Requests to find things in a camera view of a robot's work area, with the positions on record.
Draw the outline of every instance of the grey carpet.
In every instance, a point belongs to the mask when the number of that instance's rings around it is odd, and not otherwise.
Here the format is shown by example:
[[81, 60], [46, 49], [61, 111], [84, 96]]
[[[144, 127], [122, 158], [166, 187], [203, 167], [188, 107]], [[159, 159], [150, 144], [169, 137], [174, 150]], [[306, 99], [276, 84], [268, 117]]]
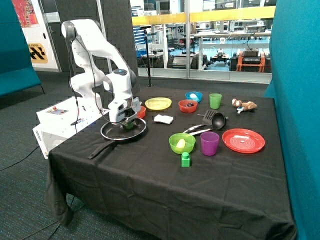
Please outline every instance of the grey carpet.
[[[0, 97], [0, 169], [20, 161], [37, 147], [32, 132], [32, 128], [39, 124], [36, 112], [73, 96], [68, 85], [67, 73], [37, 74], [46, 94], [36, 86]], [[148, 79], [141, 77], [141, 88], [146, 88], [147, 84]], [[260, 97], [267, 88], [267, 85], [263, 84], [162, 78], [152, 78], [152, 84], [160, 88], [216, 92], [235, 97]], [[101, 87], [98, 90], [101, 91], [105, 105], [110, 100], [110, 95]], [[46, 180], [47, 161], [39, 148], [24, 161], [0, 171], [1, 240], [43, 240], [48, 239], [56, 229], [58, 223], [55, 223], [44, 200]], [[67, 196], [69, 204], [72, 198], [71, 195]], [[74, 219], [69, 226], [60, 226], [51, 239], [157, 239], [145, 232], [132, 230], [108, 215], [82, 206], [81, 200], [75, 198], [72, 209], [79, 210], [75, 213]]]

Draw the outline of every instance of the yellow railing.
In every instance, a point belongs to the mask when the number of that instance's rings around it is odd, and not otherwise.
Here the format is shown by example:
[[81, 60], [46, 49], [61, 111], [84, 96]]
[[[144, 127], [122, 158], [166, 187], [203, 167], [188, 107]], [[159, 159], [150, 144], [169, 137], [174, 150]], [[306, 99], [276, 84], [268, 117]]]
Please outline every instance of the yellow railing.
[[[239, 9], [191, 12], [190, 22], [201, 21], [228, 21], [247, 19], [268, 19], [275, 15], [275, 6], [245, 7]], [[185, 13], [164, 14], [155, 16], [135, 16], [132, 18], [133, 26], [176, 24], [186, 22]]]

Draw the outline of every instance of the egg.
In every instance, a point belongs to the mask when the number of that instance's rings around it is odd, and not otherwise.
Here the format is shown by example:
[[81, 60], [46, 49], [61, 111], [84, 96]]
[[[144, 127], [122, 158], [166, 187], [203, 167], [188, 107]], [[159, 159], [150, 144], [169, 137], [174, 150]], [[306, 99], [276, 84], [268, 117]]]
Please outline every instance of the egg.
[[198, 98], [197, 95], [195, 95], [194, 93], [191, 93], [191, 94], [190, 94], [190, 98], [191, 98], [192, 100], [194, 100], [194, 101], [199, 102], [199, 98]]
[[180, 139], [178, 141], [178, 143], [176, 144], [176, 147], [179, 148], [179, 149], [183, 149], [186, 145], [186, 141], [184, 139]]

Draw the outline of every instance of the yellow plate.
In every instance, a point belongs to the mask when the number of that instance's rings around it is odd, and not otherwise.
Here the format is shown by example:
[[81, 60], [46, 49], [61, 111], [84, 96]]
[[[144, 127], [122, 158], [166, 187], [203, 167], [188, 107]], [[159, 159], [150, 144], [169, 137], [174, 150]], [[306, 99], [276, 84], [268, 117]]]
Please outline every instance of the yellow plate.
[[155, 97], [148, 99], [145, 102], [145, 106], [151, 110], [163, 110], [170, 107], [172, 101], [166, 97]]

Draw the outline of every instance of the blue bowl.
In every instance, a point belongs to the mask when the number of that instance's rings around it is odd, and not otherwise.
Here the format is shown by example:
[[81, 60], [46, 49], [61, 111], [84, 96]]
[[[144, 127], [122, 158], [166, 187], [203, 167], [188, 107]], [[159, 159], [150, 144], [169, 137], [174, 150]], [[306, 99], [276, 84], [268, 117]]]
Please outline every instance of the blue bowl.
[[198, 92], [198, 91], [189, 91], [185, 94], [185, 97], [186, 99], [190, 99], [190, 100], [194, 100], [194, 101], [197, 101], [198, 103], [201, 102], [201, 99], [202, 99], [202, 93], [201, 92]]

